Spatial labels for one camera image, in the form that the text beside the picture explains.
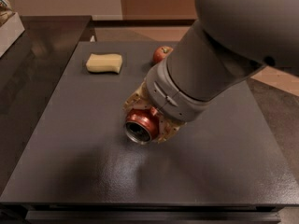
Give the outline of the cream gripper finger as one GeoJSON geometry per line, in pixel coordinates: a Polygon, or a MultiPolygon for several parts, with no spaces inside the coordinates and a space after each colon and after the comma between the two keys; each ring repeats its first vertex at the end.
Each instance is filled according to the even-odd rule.
{"type": "Polygon", "coordinates": [[[158,136],[154,139],[156,143],[163,143],[177,134],[179,129],[186,124],[185,121],[170,119],[159,109],[154,111],[154,116],[158,119],[158,136]]]}
{"type": "Polygon", "coordinates": [[[130,112],[132,109],[150,110],[151,108],[153,108],[153,102],[150,100],[146,82],[143,81],[124,102],[123,111],[130,112]]]}

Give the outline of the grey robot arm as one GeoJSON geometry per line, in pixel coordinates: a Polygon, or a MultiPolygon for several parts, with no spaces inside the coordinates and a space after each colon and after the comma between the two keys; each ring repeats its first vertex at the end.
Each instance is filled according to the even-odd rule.
{"type": "Polygon", "coordinates": [[[299,0],[195,0],[197,20],[126,100],[134,142],[164,142],[266,66],[299,72],[299,0]]]}

